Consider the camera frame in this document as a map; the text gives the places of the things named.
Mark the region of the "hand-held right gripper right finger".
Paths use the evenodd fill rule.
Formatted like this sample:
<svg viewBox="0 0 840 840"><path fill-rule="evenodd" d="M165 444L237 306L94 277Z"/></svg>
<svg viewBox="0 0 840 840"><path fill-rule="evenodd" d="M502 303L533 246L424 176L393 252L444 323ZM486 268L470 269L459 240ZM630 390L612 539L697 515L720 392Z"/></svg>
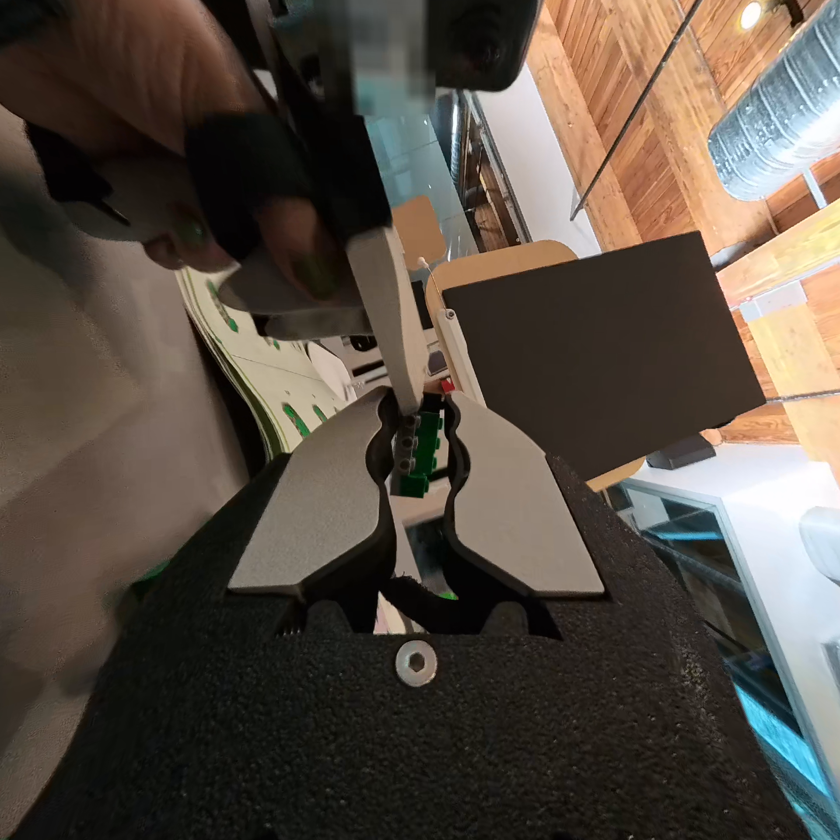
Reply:
<svg viewBox="0 0 840 840"><path fill-rule="evenodd" d="M462 392L446 396L445 414L444 531L457 555L519 595L604 595L541 447Z"/></svg>

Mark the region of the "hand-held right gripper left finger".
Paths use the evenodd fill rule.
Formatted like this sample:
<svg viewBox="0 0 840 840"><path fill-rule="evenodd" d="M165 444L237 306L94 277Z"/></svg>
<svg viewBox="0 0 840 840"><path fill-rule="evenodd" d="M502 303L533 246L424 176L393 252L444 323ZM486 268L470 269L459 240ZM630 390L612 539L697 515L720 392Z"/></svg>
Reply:
<svg viewBox="0 0 840 840"><path fill-rule="evenodd" d="M396 527L388 490L399 422L392 389L379 386L306 437L227 588L314 602L390 579Z"/></svg>

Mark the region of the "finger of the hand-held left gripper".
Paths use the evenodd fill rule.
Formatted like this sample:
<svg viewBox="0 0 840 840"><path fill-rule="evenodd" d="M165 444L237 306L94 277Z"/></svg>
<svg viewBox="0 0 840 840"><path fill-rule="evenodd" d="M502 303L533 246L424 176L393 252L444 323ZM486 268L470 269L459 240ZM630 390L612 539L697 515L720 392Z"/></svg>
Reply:
<svg viewBox="0 0 840 840"><path fill-rule="evenodd" d="M425 336L402 243L393 227L378 227L352 237L346 249L400 414L417 414L424 398Z"/></svg>

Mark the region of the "grey plate with green bricks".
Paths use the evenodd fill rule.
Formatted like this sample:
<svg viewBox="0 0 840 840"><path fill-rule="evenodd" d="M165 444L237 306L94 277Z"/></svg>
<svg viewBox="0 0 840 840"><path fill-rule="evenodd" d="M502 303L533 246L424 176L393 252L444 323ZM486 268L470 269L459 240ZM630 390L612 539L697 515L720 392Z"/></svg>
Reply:
<svg viewBox="0 0 840 840"><path fill-rule="evenodd" d="M390 496L422 499L426 495L437 469L443 425L440 413L420 412L400 418L393 439Z"/></svg>

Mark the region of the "grey desk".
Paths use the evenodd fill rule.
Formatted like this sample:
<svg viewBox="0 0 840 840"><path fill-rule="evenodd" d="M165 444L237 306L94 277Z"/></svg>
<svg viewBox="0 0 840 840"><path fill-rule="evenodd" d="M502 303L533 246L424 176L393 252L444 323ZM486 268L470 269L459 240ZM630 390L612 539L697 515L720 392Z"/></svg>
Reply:
<svg viewBox="0 0 840 840"><path fill-rule="evenodd" d="M130 612L248 478L175 274L90 238L2 110L2 837Z"/></svg>

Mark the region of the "person's left hand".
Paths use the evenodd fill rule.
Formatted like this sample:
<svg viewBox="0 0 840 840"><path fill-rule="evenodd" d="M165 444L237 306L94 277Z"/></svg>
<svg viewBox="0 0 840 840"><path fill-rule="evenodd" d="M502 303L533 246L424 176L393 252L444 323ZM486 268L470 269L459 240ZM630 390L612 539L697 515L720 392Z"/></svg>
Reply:
<svg viewBox="0 0 840 840"><path fill-rule="evenodd" d="M187 130L208 118L277 113L203 3L183 1L2 2L1 101L94 161L183 156ZM310 202L266 198L253 214L283 277L330 299L347 262ZM233 265L200 209L174 203L167 215L163 234L143 242L154 262Z"/></svg>

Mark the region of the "white bar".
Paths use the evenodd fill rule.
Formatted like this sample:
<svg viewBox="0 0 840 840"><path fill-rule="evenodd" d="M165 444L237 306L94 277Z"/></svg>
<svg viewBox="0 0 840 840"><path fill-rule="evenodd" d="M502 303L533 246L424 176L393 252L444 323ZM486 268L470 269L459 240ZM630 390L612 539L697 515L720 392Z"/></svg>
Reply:
<svg viewBox="0 0 840 840"><path fill-rule="evenodd" d="M435 329L455 389L478 405L486 407L487 403L469 357L466 338L456 312L450 308L439 309Z"/></svg>

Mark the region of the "instruction booklet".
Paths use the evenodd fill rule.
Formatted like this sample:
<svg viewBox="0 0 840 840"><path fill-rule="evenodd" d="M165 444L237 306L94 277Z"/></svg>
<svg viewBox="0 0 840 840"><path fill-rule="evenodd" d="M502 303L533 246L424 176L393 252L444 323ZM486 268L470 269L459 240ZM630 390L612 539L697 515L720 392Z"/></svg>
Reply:
<svg viewBox="0 0 840 840"><path fill-rule="evenodd" d="M288 454L355 400L349 383L333 386L310 356L313 343L259 334L251 315L224 305L225 273L175 273L185 310L221 372L255 420L268 460Z"/></svg>

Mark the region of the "small black box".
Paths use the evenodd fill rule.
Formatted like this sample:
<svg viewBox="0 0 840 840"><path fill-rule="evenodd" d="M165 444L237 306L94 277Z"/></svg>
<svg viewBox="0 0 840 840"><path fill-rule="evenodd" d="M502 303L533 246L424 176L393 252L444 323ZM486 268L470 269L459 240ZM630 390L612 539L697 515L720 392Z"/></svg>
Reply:
<svg viewBox="0 0 840 840"><path fill-rule="evenodd" d="M714 446L702 435L690 435L648 455L646 465L652 469L673 471L716 457Z"/></svg>

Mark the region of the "black board with wooden edge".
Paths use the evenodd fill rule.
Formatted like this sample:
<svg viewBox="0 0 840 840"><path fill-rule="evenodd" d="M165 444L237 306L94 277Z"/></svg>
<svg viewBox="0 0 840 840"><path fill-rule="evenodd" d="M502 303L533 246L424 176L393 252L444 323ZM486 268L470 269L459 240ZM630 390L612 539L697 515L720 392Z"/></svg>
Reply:
<svg viewBox="0 0 840 840"><path fill-rule="evenodd" d="M490 410L593 481L766 403L698 231L557 262L551 240L436 267Z"/></svg>

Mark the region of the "white table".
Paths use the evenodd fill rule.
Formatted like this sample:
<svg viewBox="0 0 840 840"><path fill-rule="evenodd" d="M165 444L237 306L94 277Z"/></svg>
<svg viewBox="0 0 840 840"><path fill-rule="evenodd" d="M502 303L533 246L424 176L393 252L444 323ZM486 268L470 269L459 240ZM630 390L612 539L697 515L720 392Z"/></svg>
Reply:
<svg viewBox="0 0 840 840"><path fill-rule="evenodd" d="M838 798L838 585L814 566L800 529L809 510L838 509L831 468L796 446L727 444L675 471L642 466L623 484L718 515L793 713Z"/></svg>

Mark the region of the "silver ventilation duct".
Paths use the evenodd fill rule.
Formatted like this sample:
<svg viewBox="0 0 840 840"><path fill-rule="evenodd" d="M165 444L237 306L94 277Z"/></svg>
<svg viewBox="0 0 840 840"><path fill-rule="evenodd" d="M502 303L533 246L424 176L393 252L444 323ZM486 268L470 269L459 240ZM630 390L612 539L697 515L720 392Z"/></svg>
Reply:
<svg viewBox="0 0 840 840"><path fill-rule="evenodd" d="M733 198L760 201L839 147L839 2L825 2L710 131Z"/></svg>

